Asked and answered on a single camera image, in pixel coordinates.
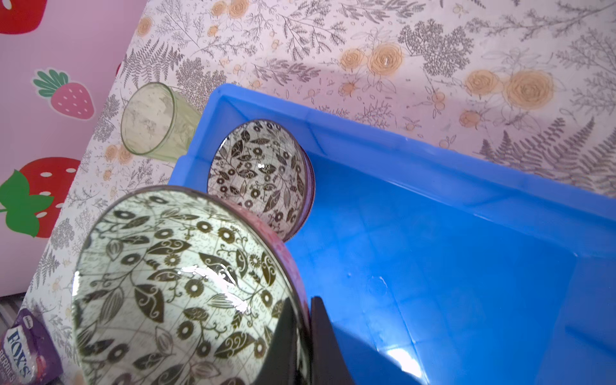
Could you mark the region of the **green leaf patterned bowl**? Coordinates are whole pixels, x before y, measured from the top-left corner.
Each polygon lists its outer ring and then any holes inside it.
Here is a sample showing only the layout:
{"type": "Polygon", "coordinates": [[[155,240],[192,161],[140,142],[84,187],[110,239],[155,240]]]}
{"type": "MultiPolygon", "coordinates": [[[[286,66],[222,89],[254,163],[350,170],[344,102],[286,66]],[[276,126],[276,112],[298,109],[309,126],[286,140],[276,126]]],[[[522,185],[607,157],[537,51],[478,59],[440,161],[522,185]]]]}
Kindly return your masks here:
{"type": "Polygon", "coordinates": [[[272,120],[250,120],[216,151],[207,193],[250,211],[286,242],[310,214],[314,169],[286,128],[272,120]]]}

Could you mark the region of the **dark dotted bowl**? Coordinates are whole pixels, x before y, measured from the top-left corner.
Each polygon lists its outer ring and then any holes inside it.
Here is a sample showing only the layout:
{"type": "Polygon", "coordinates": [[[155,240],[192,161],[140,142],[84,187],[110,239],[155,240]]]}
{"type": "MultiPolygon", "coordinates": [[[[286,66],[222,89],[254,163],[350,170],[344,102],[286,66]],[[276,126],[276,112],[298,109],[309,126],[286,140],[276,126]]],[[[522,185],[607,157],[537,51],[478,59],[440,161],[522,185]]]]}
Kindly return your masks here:
{"type": "Polygon", "coordinates": [[[295,380],[310,374],[298,267],[253,213],[161,185],[114,202],[86,237],[72,287],[88,384],[252,384],[285,305],[296,319],[295,380]]]}

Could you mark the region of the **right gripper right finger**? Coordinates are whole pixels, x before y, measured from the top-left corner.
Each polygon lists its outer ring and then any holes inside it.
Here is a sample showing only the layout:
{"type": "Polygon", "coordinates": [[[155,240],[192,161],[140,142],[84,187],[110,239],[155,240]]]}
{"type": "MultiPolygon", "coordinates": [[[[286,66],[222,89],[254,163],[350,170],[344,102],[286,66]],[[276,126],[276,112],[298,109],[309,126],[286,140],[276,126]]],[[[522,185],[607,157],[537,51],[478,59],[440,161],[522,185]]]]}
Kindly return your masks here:
{"type": "Polygon", "coordinates": [[[315,385],[354,385],[320,297],[311,299],[311,379],[315,385]]]}

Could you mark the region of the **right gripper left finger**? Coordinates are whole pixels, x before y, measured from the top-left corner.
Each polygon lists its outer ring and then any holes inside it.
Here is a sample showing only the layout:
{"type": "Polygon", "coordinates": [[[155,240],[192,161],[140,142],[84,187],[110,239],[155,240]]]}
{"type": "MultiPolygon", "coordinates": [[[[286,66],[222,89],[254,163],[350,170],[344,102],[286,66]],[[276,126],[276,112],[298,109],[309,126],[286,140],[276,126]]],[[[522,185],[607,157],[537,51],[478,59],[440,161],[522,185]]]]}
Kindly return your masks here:
{"type": "Polygon", "coordinates": [[[258,373],[255,385],[294,385],[297,377],[297,322],[289,298],[283,303],[282,313],[258,373]]]}

